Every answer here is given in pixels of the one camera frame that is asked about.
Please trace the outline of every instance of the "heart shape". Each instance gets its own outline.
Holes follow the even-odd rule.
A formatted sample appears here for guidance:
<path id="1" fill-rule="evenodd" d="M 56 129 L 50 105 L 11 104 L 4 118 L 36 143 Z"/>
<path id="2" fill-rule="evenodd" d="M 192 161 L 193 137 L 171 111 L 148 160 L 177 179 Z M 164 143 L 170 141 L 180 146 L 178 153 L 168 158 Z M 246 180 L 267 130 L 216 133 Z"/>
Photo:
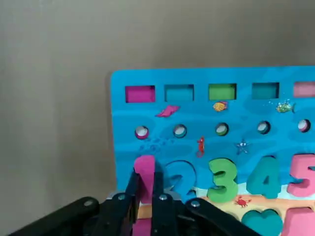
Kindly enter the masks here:
<path id="1" fill-rule="evenodd" d="M 243 216 L 242 223 L 262 236 L 278 236 L 283 229 L 281 217 L 272 209 L 262 213 L 250 210 Z"/>

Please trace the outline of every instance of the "blue starfish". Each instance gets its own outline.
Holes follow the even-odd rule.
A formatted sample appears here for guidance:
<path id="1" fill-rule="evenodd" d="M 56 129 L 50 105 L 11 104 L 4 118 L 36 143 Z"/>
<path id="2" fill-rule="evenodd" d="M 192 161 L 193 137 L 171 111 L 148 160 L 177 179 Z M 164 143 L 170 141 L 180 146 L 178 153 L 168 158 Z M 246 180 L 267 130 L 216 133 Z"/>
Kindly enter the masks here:
<path id="1" fill-rule="evenodd" d="M 243 153 L 248 154 L 248 146 L 250 145 L 250 143 L 247 143 L 244 139 L 242 139 L 242 141 L 238 144 L 235 144 L 235 146 L 237 147 L 237 155 Z"/>

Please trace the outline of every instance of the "crab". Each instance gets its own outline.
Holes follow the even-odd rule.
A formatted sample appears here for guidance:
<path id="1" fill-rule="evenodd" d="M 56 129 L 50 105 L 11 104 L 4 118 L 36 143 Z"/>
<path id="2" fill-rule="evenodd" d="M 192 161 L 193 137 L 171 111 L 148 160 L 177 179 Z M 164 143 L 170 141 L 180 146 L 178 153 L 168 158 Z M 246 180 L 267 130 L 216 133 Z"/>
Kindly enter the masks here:
<path id="1" fill-rule="evenodd" d="M 239 196 L 238 199 L 234 202 L 236 205 L 240 205 L 243 207 L 247 207 L 247 203 L 250 203 L 252 200 L 249 199 L 248 201 L 245 201 L 242 199 L 242 196 Z"/>

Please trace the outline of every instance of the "green number 3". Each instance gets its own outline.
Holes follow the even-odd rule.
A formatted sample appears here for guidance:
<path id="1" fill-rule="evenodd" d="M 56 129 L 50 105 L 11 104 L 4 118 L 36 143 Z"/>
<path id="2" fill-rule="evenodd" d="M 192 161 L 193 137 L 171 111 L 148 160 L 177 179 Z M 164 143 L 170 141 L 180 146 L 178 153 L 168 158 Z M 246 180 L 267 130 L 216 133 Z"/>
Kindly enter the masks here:
<path id="1" fill-rule="evenodd" d="M 237 169 L 233 162 L 220 158 L 209 162 L 209 168 L 213 172 L 213 182 L 217 188 L 209 188 L 208 198 L 216 203 L 225 203 L 235 198 L 238 192 L 234 179 Z"/>

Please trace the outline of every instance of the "bolt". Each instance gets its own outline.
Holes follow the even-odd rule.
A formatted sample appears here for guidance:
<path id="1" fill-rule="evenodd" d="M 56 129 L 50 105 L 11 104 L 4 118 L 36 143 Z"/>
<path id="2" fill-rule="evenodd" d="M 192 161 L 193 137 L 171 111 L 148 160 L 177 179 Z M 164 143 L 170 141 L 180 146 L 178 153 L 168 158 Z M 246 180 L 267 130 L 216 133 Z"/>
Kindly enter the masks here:
<path id="1" fill-rule="evenodd" d="M 159 196 L 159 199 L 162 200 L 162 201 L 164 201 L 164 200 L 167 199 L 167 196 L 166 196 L 165 194 L 161 194 L 161 195 Z"/>
<path id="2" fill-rule="evenodd" d="M 88 206 L 90 206 L 90 205 L 92 205 L 93 204 L 93 201 L 92 200 L 87 200 L 86 202 L 84 202 L 84 206 L 85 207 L 88 207 Z"/>
<path id="3" fill-rule="evenodd" d="M 191 205 L 192 205 L 193 207 L 200 207 L 200 203 L 199 203 L 198 201 L 196 201 L 196 200 L 192 201 L 192 202 L 191 202 Z"/>
<path id="4" fill-rule="evenodd" d="M 118 196 L 118 200 L 123 200 L 123 199 L 125 199 L 125 195 L 124 194 Z"/>

